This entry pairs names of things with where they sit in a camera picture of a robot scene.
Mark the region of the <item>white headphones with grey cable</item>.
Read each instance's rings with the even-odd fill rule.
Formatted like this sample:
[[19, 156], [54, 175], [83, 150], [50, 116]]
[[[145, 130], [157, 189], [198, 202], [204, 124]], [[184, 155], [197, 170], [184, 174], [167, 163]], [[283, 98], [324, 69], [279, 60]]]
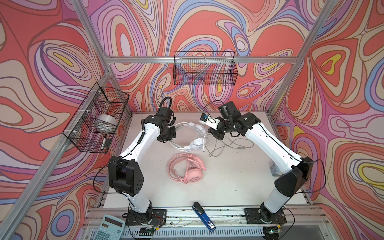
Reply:
[[193, 152], [193, 151], [203, 151], [209, 153], [209, 157], [217, 158], [219, 157], [224, 148], [230, 148], [235, 150], [246, 150], [252, 148], [255, 144], [248, 139], [240, 139], [240, 141], [246, 141], [249, 146], [241, 145], [237, 143], [238, 139], [230, 140], [228, 137], [225, 137], [223, 140], [216, 140], [214, 144], [214, 148], [209, 150], [207, 148], [207, 144], [209, 143], [209, 136], [212, 134], [208, 133], [208, 130], [199, 124], [194, 124], [192, 122], [181, 122], [175, 125], [176, 131], [179, 131], [183, 128], [189, 128], [196, 132], [196, 136], [194, 139], [186, 146], [181, 146], [175, 143], [174, 141], [170, 141], [171, 146], [180, 152]]

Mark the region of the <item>pink headphones with cable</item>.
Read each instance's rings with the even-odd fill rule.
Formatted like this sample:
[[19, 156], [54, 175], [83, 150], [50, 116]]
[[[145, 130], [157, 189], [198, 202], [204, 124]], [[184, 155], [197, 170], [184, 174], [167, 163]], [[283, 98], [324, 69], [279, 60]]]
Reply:
[[[176, 170], [176, 165], [186, 162], [186, 171], [180, 176]], [[206, 171], [205, 163], [198, 157], [188, 153], [180, 153], [174, 155], [168, 162], [167, 171], [169, 177], [175, 182], [184, 184], [197, 183], [202, 180]]]

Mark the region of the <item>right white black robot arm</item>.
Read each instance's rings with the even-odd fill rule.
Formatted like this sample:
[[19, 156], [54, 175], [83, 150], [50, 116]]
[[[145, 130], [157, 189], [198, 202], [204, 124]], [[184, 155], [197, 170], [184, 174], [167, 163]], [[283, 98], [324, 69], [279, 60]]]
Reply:
[[282, 210], [308, 181], [314, 161], [309, 157], [301, 157], [285, 146], [254, 114], [241, 114], [232, 101], [221, 105], [219, 111], [220, 117], [212, 118], [207, 114], [200, 118], [201, 123], [209, 126], [210, 134], [217, 140], [223, 140], [225, 134], [246, 137], [263, 150], [282, 173], [275, 180], [274, 189], [259, 208], [260, 221], [269, 224], [274, 220], [276, 213]]

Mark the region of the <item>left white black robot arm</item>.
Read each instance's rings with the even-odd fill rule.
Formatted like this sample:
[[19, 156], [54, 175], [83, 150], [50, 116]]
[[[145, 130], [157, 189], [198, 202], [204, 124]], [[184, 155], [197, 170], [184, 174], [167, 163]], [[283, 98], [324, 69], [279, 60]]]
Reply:
[[159, 107], [155, 115], [141, 120], [141, 131], [131, 145], [108, 162], [109, 187], [117, 194], [124, 195], [129, 202], [131, 210], [127, 213], [127, 219], [141, 225], [151, 224], [157, 217], [154, 217], [152, 202], [140, 193], [144, 185], [140, 161], [154, 141], [166, 143], [176, 138], [175, 121], [169, 107]]

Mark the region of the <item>white tape roll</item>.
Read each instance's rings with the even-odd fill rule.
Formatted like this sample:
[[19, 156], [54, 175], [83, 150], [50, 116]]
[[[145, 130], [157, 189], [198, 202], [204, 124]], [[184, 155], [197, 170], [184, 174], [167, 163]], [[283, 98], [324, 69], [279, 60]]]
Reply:
[[95, 120], [94, 127], [98, 133], [113, 134], [118, 126], [118, 120], [106, 114], [100, 114]]

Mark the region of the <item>blue black stapler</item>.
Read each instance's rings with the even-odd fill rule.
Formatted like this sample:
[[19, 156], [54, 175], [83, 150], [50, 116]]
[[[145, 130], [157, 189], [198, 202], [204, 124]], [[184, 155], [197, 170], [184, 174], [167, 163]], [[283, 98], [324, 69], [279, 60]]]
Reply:
[[205, 210], [203, 207], [198, 203], [194, 202], [193, 203], [193, 210], [199, 217], [199, 219], [204, 223], [204, 225], [207, 227], [207, 229], [213, 233], [216, 230], [216, 226], [210, 219], [210, 217], [205, 213]]

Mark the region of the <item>light green calculator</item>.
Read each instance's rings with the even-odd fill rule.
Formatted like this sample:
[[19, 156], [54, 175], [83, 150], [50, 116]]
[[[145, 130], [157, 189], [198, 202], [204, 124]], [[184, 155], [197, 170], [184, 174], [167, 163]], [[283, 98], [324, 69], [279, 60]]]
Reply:
[[94, 231], [92, 240], [120, 240], [125, 228], [125, 221], [110, 215], [104, 215], [97, 230]]

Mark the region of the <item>aluminium front rail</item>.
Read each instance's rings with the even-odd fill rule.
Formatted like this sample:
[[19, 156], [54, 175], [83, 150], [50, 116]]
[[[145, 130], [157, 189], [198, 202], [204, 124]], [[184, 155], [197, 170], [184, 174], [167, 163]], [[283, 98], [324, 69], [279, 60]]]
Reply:
[[270, 223], [257, 208], [204, 207], [154, 209], [141, 224], [131, 210], [92, 211], [78, 240], [336, 240], [319, 208], [282, 209]]

